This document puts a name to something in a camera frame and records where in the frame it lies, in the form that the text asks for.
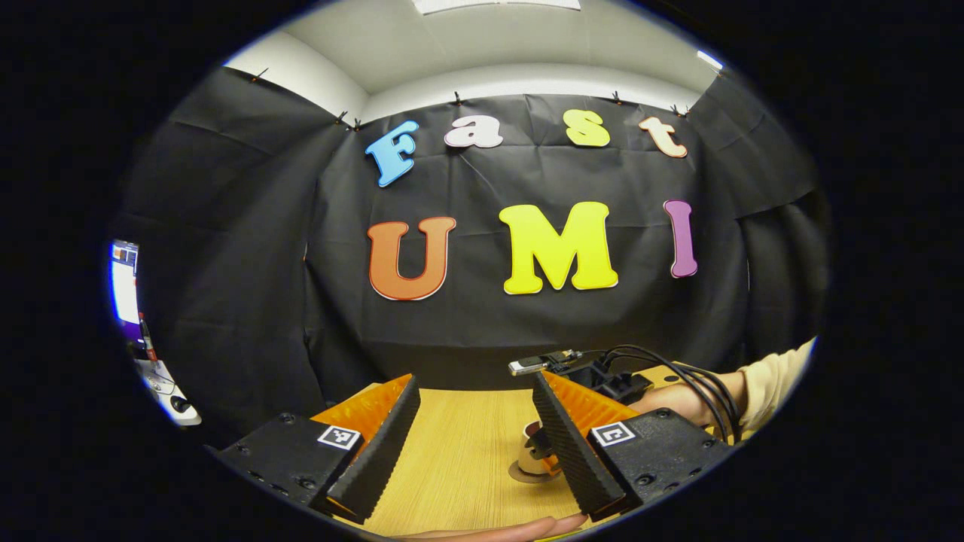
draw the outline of yellow letter m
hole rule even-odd
[[[535,205],[513,205],[502,209],[498,219],[509,225],[512,239],[512,277],[505,282],[509,294],[537,293],[542,279],[535,276],[533,258],[539,260],[546,278],[561,289],[577,257],[573,286],[576,289],[611,288],[619,275],[609,263],[605,240],[605,217],[609,207],[598,202],[580,202],[569,211],[566,227],[559,235]]]

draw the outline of orange letter u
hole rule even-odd
[[[418,223],[418,230],[425,233],[425,269],[418,277],[406,279],[398,274],[398,251],[409,225],[383,222],[369,228],[371,287],[394,301],[417,301],[439,291],[448,267],[448,233],[453,229],[455,219],[447,216],[426,218]]]

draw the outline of beige sleeve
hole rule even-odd
[[[767,423],[803,371],[816,337],[796,350],[770,354],[749,366],[739,368],[746,378],[746,412],[739,424],[744,431],[756,431]]]

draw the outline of human arm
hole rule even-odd
[[[793,383],[810,357],[815,341],[816,338],[810,339],[799,348],[782,354],[770,354],[735,372],[717,375],[733,396],[743,431],[759,429],[786,400]],[[707,396],[712,396],[706,380],[698,379],[697,382]],[[723,408],[718,402],[716,406],[718,409]],[[686,384],[675,384],[646,392],[629,407],[640,414],[667,407],[696,425],[714,422],[709,406]]]
[[[528,542],[558,536],[576,530],[586,522],[584,514],[574,514],[562,519],[542,518],[528,523],[504,528],[478,530],[429,530],[419,534],[394,536],[397,540],[433,540],[435,542]]]

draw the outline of letter f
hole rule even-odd
[[[378,170],[382,173],[382,176],[378,179],[380,187],[385,188],[392,181],[408,172],[415,164],[415,161],[411,158],[402,158],[401,153],[412,154],[415,152],[415,140],[408,134],[416,130],[418,130],[417,122],[402,122],[397,128],[385,134],[364,150],[365,154],[371,154],[375,157]]]

